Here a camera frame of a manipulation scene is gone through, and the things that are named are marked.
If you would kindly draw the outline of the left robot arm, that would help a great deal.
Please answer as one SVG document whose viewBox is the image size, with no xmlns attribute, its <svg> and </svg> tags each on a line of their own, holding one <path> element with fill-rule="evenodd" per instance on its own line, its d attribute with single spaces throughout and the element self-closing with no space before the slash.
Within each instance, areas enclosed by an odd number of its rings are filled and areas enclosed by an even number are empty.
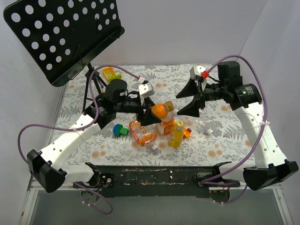
<svg viewBox="0 0 300 225">
<path fill-rule="evenodd" d="M 99 184 L 100 171 L 92 163 L 69 166 L 64 163 L 87 139 L 112 122 L 117 113 L 134 113 L 143 126 L 161 122 L 151 112 L 153 86 L 147 81 L 139 84 L 138 91 L 133 92 L 136 98 L 129 97 L 127 87 L 124 80 L 113 80 L 105 92 L 96 97 L 96 102 L 84 110 L 69 132 L 40 151 L 31 150 L 27 154 L 29 170 L 46 192 L 52 193 L 64 183 L 83 182 L 91 188 Z"/>
</svg>

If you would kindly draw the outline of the crushed orange label bottle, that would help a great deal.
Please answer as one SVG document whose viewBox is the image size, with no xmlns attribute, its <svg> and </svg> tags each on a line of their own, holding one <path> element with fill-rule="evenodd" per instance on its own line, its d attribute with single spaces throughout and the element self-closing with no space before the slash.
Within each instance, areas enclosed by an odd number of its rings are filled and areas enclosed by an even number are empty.
<svg viewBox="0 0 300 225">
<path fill-rule="evenodd" d="M 134 120 L 129 123 L 129 129 L 139 145 L 151 147 L 152 150 L 158 149 L 155 143 L 158 133 L 154 125 L 141 126 L 137 120 Z"/>
</svg>

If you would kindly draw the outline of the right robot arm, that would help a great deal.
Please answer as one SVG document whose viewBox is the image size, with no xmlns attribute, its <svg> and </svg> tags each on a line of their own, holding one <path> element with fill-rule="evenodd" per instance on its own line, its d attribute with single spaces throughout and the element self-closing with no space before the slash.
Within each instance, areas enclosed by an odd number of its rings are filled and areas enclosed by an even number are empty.
<svg viewBox="0 0 300 225">
<path fill-rule="evenodd" d="M 203 185 L 229 185 L 244 182 L 251 190 L 281 183 L 295 174 L 299 167 L 281 151 L 266 120 L 267 107 L 262 92 L 254 84 L 243 84 L 240 65 L 235 61 L 217 65 L 218 82 L 207 83 L 209 72 L 203 66 L 190 69 L 190 79 L 177 98 L 192 96 L 193 100 L 178 115 L 199 117 L 208 101 L 224 100 L 240 120 L 252 145 L 239 163 L 219 163 L 211 175 L 200 178 Z"/>
</svg>

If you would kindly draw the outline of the orange juice bottle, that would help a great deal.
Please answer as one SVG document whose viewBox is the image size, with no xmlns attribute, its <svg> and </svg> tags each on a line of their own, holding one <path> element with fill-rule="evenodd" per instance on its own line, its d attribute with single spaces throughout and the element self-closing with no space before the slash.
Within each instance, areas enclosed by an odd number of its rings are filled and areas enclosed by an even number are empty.
<svg viewBox="0 0 300 225">
<path fill-rule="evenodd" d="M 171 114 L 173 116 L 173 111 L 168 112 L 165 107 L 164 103 L 156 104 L 152 107 L 152 112 L 159 118 L 164 119 L 167 115 Z"/>
</svg>

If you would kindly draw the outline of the gold bottle cap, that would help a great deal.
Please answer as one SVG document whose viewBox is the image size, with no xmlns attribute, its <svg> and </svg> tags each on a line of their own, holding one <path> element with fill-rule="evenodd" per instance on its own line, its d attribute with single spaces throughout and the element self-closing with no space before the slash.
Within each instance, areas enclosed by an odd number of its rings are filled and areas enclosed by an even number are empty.
<svg viewBox="0 0 300 225">
<path fill-rule="evenodd" d="M 164 107 L 168 112 L 171 112 L 174 110 L 174 105 L 173 105 L 172 101 L 166 101 L 164 103 Z"/>
</svg>

